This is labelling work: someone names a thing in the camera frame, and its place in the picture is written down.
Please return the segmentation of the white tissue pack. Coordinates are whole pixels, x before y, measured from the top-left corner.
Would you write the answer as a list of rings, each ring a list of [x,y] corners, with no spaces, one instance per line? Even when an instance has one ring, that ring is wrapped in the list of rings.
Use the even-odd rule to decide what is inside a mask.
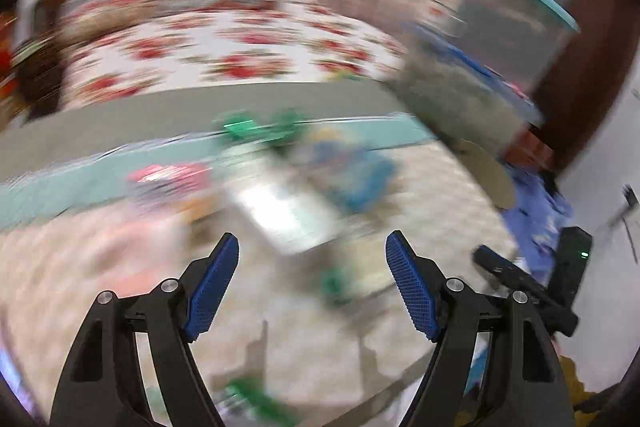
[[[245,144],[227,150],[226,187],[235,205],[283,256],[315,251],[341,234],[337,210],[268,147]]]

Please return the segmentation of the blue printed fabric bag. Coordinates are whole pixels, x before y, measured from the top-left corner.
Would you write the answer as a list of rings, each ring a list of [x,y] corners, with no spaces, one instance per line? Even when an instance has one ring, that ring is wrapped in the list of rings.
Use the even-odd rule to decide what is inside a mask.
[[[555,266],[554,252],[573,209],[549,170],[509,167],[515,204],[503,210],[506,227],[518,244],[518,255],[539,283],[547,283]]]

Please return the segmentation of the orange red snack bag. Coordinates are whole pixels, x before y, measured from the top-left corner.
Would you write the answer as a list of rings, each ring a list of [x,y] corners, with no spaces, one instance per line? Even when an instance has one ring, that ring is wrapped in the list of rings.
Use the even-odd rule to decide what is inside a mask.
[[[523,132],[503,154],[507,164],[528,170],[549,169],[552,158],[553,150],[541,141],[534,128]]]

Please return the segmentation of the yellow pink cardboard box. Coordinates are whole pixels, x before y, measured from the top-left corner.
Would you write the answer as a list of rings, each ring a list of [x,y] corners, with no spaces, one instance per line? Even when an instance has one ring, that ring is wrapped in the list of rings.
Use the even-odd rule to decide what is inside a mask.
[[[210,168],[202,162],[149,165],[127,176],[129,196],[137,210],[184,213],[189,221],[218,209]]]

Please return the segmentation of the zigzag patterned beige mat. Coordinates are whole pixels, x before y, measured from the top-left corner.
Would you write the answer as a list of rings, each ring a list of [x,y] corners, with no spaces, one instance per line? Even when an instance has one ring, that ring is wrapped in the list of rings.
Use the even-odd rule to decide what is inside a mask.
[[[483,289],[472,251],[487,245],[510,257],[516,249],[494,205],[442,144],[392,155],[396,185],[375,213],[352,222],[352,251],[386,275],[386,235],[398,230],[442,272]],[[224,232],[239,239],[240,262],[212,328],[192,347],[209,390],[252,377],[304,425],[350,426],[387,407],[426,369],[433,347],[394,286],[333,308],[319,286],[319,261],[282,259],[234,209],[213,217],[204,243],[191,246],[174,219],[140,225],[116,204],[1,235],[1,310],[40,410],[50,412],[68,350],[100,291],[145,293],[207,255]]]

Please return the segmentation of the crushed green soda can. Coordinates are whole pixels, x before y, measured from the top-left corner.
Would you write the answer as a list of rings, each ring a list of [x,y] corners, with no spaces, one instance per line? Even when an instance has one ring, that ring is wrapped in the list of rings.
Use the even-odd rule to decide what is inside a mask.
[[[258,120],[247,110],[231,113],[221,119],[221,133],[232,143],[265,143],[272,147],[287,147],[303,132],[303,115],[286,108],[268,121]]]

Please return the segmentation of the floral bed quilt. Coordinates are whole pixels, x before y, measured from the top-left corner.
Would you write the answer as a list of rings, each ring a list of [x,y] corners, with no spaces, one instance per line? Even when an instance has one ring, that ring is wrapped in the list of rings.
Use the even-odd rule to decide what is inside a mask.
[[[405,48],[318,0],[66,0],[64,110],[207,86],[390,79]]]

